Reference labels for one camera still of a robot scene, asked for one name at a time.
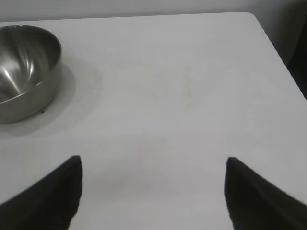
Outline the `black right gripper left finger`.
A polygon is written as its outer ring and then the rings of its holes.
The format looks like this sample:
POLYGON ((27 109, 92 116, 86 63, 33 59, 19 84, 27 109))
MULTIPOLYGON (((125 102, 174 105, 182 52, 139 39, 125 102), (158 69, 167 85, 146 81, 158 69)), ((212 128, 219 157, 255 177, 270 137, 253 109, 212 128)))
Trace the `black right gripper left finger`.
POLYGON ((0 206, 2 230, 67 230, 78 211, 83 169, 72 156, 0 206))

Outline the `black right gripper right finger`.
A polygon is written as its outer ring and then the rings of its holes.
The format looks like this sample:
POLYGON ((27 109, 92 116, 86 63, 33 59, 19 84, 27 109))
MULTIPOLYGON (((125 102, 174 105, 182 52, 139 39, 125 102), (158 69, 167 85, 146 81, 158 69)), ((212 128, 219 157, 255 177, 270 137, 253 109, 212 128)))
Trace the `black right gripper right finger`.
POLYGON ((236 230, 305 230, 307 206, 235 157, 226 162, 226 205, 236 230))

